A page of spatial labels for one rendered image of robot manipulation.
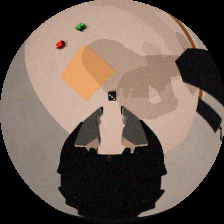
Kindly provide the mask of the tan mat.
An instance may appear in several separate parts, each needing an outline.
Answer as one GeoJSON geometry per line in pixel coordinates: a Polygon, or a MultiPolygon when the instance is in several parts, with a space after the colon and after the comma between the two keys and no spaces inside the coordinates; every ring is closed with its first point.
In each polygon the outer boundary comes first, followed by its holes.
{"type": "Polygon", "coordinates": [[[99,55],[84,44],[69,61],[60,77],[87,101],[114,73],[99,55]]]}

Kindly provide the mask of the green die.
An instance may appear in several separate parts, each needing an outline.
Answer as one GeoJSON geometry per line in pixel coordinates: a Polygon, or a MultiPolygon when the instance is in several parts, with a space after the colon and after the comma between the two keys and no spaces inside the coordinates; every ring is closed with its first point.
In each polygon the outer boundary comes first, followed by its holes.
{"type": "Polygon", "coordinates": [[[85,24],[79,23],[76,27],[75,27],[78,31],[83,31],[86,27],[85,24]]]}

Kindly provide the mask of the red die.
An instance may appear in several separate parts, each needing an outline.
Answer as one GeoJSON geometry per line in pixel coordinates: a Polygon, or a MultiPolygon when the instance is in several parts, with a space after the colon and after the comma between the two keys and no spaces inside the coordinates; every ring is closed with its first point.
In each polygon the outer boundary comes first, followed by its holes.
{"type": "Polygon", "coordinates": [[[59,41],[58,43],[56,43],[56,48],[57,49],[62,49],[62,48],[64,48],[65,47],[65,41],[59,41]]]}

